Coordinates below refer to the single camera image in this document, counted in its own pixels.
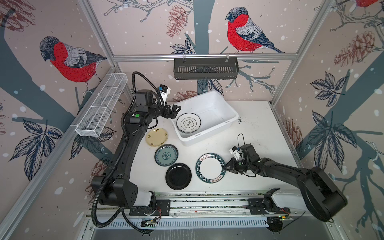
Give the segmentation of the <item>white plate thin green rim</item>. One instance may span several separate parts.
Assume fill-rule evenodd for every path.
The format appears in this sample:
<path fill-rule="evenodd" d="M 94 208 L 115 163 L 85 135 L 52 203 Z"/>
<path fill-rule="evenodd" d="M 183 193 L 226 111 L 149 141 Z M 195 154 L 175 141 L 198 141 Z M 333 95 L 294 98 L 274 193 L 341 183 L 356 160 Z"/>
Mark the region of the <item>white plate thin green rim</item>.
<path fill-rule="evenodd" d="M 196 132 L 201 127 L 200 117 L 193 113 L 185 113 L 178 117 L 177 128 L 180 132 L 189 134 Z"/>

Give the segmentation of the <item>large green rimmed plate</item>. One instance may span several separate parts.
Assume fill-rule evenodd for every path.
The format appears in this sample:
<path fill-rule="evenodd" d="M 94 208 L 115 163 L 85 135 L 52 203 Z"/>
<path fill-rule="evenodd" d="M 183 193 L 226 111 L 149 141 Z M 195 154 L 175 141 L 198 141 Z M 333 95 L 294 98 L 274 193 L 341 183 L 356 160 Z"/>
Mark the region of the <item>large green rimmed plate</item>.
<path fill-rule="evenodd" d="M 207 153 L 199 157 L 195 171 L 197 177 L 204 183 L 214 184 L 223 179 L 226 174 L 225 161 L 214 153 Z"/>

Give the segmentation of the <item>teal patterned small plate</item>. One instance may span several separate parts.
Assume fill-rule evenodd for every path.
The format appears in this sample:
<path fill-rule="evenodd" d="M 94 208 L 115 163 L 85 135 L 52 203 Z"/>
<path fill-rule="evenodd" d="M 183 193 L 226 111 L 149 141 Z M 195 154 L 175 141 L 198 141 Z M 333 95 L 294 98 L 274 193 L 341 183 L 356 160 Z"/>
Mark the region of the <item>teal patterned small plate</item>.
<path fill-rule="evenodd" d="M 178 157 L 178 149 L 171 144 L 165 144 L 160 146 L 155 152 L 155 162 L 162 167 L 168 167 L 173 165 Z"/>

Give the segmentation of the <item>black round plate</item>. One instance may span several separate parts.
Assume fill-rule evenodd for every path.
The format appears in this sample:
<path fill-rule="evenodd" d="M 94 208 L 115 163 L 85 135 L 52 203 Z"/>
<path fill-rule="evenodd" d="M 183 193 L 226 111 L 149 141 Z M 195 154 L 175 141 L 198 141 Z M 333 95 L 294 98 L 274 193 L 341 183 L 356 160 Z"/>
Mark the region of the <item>black round plate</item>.
<path fill-rule="evenodd" d="M 176 163 L 170 166 L 166 172 L 167 185 L 176 191 L 185 189 L 192 180 L 190 168 L 183 163 Z"/>

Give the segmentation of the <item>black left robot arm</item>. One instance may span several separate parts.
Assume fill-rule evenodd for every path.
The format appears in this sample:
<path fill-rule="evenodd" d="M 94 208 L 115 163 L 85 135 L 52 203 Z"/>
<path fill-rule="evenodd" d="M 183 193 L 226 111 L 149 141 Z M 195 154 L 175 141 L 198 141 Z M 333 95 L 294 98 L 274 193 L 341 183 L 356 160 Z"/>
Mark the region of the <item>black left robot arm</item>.
<path fill-rule="evenodd" d="M 130 108 L 123 115 L 121 125 L 123 136 L 117 154 L 110 161 L 104 173 L 91 182 L 95 198 L 92 207 L 99 204 L 119 208 L 156 208 L 156 197 L 151 191 L 139 190 L 130 182 L 131 169 L 139 145 L 152 121 L 158 117 L 175 119 L 180 106 L 167 104 L 170 89 L 160 85 L 154 93 L 151 90 L 138 90 Z"/>

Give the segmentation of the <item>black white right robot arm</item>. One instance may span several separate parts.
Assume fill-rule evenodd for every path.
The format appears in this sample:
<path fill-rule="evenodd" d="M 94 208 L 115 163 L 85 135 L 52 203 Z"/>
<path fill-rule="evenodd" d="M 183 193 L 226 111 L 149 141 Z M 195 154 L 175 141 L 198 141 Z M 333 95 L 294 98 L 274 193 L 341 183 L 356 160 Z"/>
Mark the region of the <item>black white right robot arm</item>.
<path fill-rule="evenodd" d="M 309 212 L 322 222 L 329 221 L 347 206 L 348 200 L 327 174 L 318 167 L 296 168 L 277 163 L 269 158 L 255 161 L 235 158 L 224 165 L 234 174 L 252 171 L 255 175 L 280 180 L 298 188 Z"/>

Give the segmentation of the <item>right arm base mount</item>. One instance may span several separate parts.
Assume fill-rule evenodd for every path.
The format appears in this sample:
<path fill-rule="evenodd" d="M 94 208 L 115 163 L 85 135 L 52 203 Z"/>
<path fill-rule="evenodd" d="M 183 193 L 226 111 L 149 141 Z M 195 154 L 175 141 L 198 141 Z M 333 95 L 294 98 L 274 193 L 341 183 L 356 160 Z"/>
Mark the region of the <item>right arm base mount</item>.
<path fill-rule="evenodd" d="M 289 208 L 278 207 L 271 198 L 248 199 L 248 209 L 252 215 L 290 215 Z"/>

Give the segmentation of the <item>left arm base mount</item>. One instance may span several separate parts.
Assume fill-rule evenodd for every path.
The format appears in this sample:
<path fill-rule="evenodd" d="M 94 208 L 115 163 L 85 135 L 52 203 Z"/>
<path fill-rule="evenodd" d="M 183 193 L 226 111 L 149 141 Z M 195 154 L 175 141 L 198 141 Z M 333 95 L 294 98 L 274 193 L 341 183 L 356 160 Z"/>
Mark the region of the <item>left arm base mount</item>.
<path fill-rule="evenodd" d="M 163 217 L 170 214 L 170 200 L 156 200 L 147 207 L 134 207 L 130 209 L 130 217 Z"/>

